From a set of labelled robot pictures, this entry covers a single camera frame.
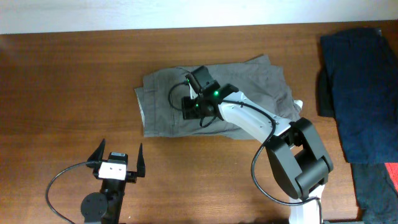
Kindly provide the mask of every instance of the clothing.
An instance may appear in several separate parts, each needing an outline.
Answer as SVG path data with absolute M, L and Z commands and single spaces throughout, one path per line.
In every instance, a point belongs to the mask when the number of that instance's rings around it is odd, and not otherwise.
M 356 200 L 365 224 L 398 223 L 398 193 L 384 164 L 352 164 Z
M 207 65 L 210 75 L 223 86 L 230 83 L 250 100 L 271 113 L 296 121 L 301 108 L 294 103 L 291 89 L 286 85 L 283 69 L 272 66 L 262 56 L 246 63 Z M 198 67 L 184 67 L 192 71 Z M 223 135 L 233 139 L 253 139 L 234 124 L 216 119 L 202 128 L 199 119 L 184 120 L 181 111 L 173 110 L 168 102 L 170 88 L 185 80 L 186 72 L 166 68 L 144 77 L 144 87 L 135 89 L 144 119 L 145 137 L 180 137 L 190 135 Z M 181 107 L 181 98 L 189 96 L 189 88 L 180 86 L 172 94 L 172 101 Z
M 348 162 L 398 162 L 398 60 L 373 28 L 321 37 Z

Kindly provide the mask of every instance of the red object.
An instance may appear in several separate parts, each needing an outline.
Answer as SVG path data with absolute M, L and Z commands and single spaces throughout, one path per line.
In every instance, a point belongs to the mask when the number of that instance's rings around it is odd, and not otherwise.
M 394 183 L 394 187 L 396 188 L 396 191 L 398 192 L 398 163 L 386 163 L 386 168 L 388 171 L 388 174 L 390 175 L 390 178 L 392 182 Z

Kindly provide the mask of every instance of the white background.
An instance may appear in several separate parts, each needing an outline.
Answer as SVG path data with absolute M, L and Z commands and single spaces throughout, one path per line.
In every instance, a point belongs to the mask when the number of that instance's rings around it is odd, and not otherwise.
M 398 19 L 398 0 L 1 0 L 0 34 Z

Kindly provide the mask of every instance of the gray cloth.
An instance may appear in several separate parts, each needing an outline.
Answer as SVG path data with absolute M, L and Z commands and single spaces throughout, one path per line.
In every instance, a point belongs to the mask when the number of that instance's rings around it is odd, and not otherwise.
M 195 67 L 184 67 L 192 71 Z M 211 76 L 223 86 L 230 83 L 239 88 L 250 100 L 271 113 L 296 121 L 301 108 L 294 103 L 292 91 L 286 85 L 283 69 L 272 66 L 263 55 L 246 63 L 207 65 Z M 185 72 L 166 68 L 144 77 L 144 87 L 135 89 L 143 110 L 144 137 L 180 137 L 189 135 L 223 135 L 233 139 L 253 139 L 234 124 L 216 119 L 202 128 L 199 119 L 184 120 L 181 111 L 173 110 L 168 102 L 170 88 L 185 80 Z M 189 95 L 186 86 L 176 88 L 173 103 L 181 107 L 181 98 Z

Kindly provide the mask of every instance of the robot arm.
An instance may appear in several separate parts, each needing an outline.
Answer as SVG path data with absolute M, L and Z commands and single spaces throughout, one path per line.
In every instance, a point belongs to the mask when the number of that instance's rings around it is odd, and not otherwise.
M 292 122 L 270 113 L 253 103 L 235 86 L 227 84 L 220 87 L 206 67 L 190 72 L 186 78 L 190 96 L 182 98 L 184 119 L 219 117 L 236 124 L 263 143 L 274 178 L 290 197 L 291 205 L 321 197 L 333 163 L 309 120 L 301 118 Z M 293 155 L 290 149 L 301 145 L 303 150 Z M 319 209 L 316 200 L 291 206 L 289 221 L 319 223 L 322 219 Z

